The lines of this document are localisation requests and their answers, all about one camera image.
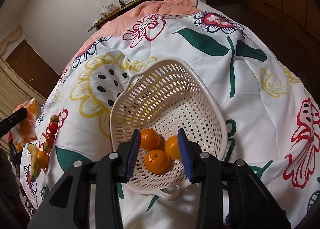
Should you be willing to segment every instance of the white floral bedspread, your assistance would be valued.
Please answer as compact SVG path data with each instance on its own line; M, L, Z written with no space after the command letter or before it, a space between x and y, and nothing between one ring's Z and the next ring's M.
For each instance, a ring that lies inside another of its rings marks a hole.
M320 190L319 107L250 29L215 9L184 18L146 16L121 37L103 37L76 58L36 122L34 144L42 149L51 115L60 117L48 169L35 181L23 150L20 179L32 204L40 205L75 160L89 163L111 151L114 101L130 76L168 56L188 63L217 102L228 127L226 160L244 159L294 228ZM119 197L125 228L195 227L198 185L174 202L138 195L125 185L119 186Z

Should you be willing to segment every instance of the metal bolt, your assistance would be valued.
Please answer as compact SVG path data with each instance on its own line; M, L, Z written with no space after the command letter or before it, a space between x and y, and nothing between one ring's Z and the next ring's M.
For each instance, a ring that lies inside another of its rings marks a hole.
M82 161L81 160L77 160L75 162L73 162L73 166L74 167L80 167L82 165Z
M200 157L201 157L201 158L208 158L208 157L210 157L210 155L209 155L209 153L207 153L207 152L202 152L202 153L200 154Z
M237 164L237 166L244 166L244 165L245 165L245 162L244 162L242 159L238 159L238 160L236 161L236 164Z
M118 153L116 153L116 152L112 152L112 153L110 153L109 154L109 158L110 159L115 159L115 158L117 158L119 155L118 155Z

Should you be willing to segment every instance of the orange plastic package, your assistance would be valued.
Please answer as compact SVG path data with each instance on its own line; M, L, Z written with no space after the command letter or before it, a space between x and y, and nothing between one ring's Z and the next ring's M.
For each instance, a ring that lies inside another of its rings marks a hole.
M22 150L24 144L33 142L37 139L37 135L35 132L35 123L36 123L35 99L29 100L23 104L20 104L15 108L13 112L16 112L22 107L27 109L28 115L22 122L15 125L11 129L12 136L13 136L13 144L15 145L18 153Z

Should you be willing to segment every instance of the white perforated basket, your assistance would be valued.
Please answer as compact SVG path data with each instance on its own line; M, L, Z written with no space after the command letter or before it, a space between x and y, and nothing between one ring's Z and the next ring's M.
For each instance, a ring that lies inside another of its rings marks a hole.
M146 128L153 128L164 138L162 147L183 128L188 139L197 142L203 151L219 160L225 155L227 127L219 108L196 73L178 58L158 61L131 77L111 111L113 150L130 140L134 129ZM128 183L133 191L174 200L191 184L180 160L172 160L169 171L157 175L145 168L145 155L141 148Z

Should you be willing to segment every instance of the wooden floor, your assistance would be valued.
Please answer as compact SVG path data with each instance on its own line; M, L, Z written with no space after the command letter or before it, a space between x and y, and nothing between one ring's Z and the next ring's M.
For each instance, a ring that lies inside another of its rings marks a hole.
M302 80L314 100L320 104L320 66L295 38L276 23L237 0L206 1L209 6L249 27L277 59Z

